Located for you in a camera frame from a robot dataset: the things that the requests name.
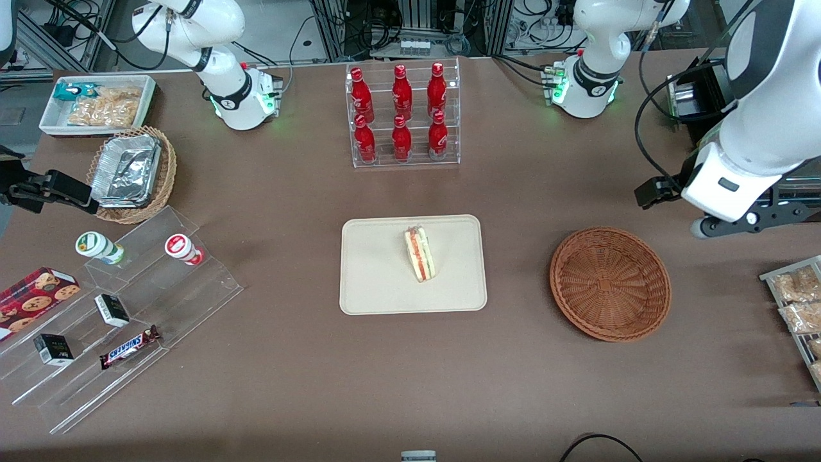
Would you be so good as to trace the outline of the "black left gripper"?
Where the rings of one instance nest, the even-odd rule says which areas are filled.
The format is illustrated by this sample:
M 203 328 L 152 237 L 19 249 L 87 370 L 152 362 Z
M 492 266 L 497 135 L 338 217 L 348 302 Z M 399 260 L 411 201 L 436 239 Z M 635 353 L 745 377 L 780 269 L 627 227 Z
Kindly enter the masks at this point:
M 637 205 L 642 210 L 648 210 L 657 203 L 661 202 L 661 198 L 677 198 L 680 196 L 680 191 L 686 187 L 692 176 L 694 170 L 698 166 L 698 155 L 700 148 L 695 147 L 692 152 L 689 152 L 684 158 L 680 172 L 677 175 L 671 176 L 655 176 L 653 180 L 647 180 L 634 190 L 634 198 Z

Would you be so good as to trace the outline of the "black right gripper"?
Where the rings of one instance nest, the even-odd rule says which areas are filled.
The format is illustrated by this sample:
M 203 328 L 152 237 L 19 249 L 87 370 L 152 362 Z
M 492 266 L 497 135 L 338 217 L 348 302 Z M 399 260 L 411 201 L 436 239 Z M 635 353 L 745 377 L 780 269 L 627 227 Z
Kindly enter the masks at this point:
M 45 203 L 70 205 L 87 214 L 97 214 L 99 202 L 91 186 L 58 170 L 45 175 L 26 170 L 21 160 L 2 160 L 2 204 L 13 207 L 43 207 Z

